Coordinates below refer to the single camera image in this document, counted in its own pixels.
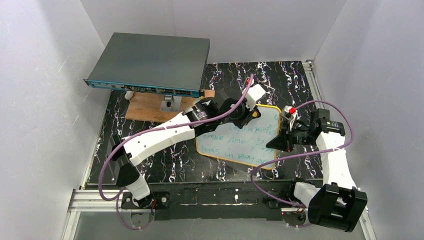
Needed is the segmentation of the yellow black eraser pad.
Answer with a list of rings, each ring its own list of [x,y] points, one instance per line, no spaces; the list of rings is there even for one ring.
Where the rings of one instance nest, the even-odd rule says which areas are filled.
[[[254,111],[251,112],[251,116],[252,116],[253,119],[260,118],[261,113],[259,112],[258,109],[255,109]]]

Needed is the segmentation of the yellow-framed whiteboard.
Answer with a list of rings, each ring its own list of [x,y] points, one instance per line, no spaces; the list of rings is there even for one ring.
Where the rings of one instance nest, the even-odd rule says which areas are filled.
[[[198,136],[196,150],[199,154],[248,166],[263,164],[270,170],[277,150],[266,144],[279,134],[281,110],[272,105],[259,104],[259,118],[252,119],[242,129],[233,123],[219,125],[216,130]]]

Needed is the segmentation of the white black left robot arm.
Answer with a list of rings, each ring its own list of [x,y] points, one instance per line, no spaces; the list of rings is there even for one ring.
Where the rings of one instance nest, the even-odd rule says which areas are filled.
[[[242,129],[261,116],[257,103],[265,94],[261,89],[250,88],[242,92],[241,98],[234,99],[220,91],[214,97],[201,98],[144,134],[116,140],[109,155],[116,163],[116,186],[128,190],[131,193],[129,201],[138,208],[154,207],[153,194],[137,166],[165,148],[213,132],[220,125],[232,123]]]

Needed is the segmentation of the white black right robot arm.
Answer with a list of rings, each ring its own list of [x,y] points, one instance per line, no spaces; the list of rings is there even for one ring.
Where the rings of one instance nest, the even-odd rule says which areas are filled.
[[[317,147],[322,164],[323,184],[296,178],[280,197],[303,204],[311,224],[352,232],[368,203],[367,194],[358,190],[348,167],[345,143],[346,131],[341,122],[330,119],[330,111],[313,110],[310,123],[298,119],[292,106],[283,109],[280,133],[267,143],[271,149],[291,152],[296,145]]]

